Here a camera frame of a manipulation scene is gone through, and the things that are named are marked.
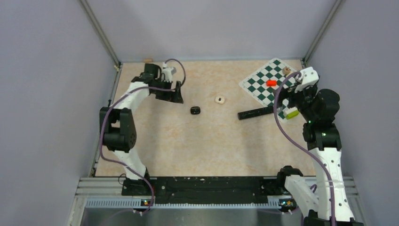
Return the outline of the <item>white earbud charging case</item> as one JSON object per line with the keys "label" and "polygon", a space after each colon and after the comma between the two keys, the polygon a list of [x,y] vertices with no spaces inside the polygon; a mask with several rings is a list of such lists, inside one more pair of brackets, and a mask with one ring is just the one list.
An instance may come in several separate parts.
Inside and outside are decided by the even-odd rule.
{"label": "white earbud charging case", "polygon": [[215,97],[215,102],[217,104],[223,105],[225,103],[225,101],[226,101],[225,97],[222,97],[222,96],[216,96]]}

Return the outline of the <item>black earbud case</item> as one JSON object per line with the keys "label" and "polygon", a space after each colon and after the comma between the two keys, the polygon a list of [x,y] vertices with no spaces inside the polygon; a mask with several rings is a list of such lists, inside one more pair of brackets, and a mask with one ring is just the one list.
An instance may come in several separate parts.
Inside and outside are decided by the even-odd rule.
{"label": "black earbud case", "polygon": [[201,113],[201,108],[199,106],[193,106],[190,108],[190,113],[192,115],[198,115]]}

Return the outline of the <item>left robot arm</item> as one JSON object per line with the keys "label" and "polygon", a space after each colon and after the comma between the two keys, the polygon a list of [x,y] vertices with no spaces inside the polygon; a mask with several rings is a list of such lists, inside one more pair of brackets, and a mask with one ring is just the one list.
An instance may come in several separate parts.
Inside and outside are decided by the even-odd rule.
{"label": "left robot arm", "polygon": [[125,169],[122,195],[152,193],[148,169],[138,156],[133,114],[151,94],[158,100],[182,104],[182,82],[177,81],[172,86],[175,73],[176,68],[167,63],[162,66],[145,63],[144,71],[131,80],[121,98],[109,107],[102,107],[99,112],[102,145],[115,154],[116,162]]}

